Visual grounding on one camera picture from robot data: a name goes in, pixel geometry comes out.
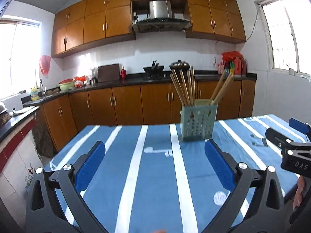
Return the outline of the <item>person's right hand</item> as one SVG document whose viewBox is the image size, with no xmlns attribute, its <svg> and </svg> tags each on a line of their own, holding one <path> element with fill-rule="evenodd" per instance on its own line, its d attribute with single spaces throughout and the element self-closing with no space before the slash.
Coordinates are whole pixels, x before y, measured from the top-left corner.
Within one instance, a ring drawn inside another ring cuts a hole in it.
<svg viewBox="0 0 311 233">
<path fill-rule="evenodd" d="M 304 191 L 305 187 L 306 187 L 305 179 L 303 176 L 300 176 L 298 181 L 297 181 L 297 189 L 296 189 L 296 193 L 295 193 L 294 201 L 293 201 L 293 209 L 294 210 L 300 206 L 301 202 L 304 199 L 303 191 Z"/>
</svg>

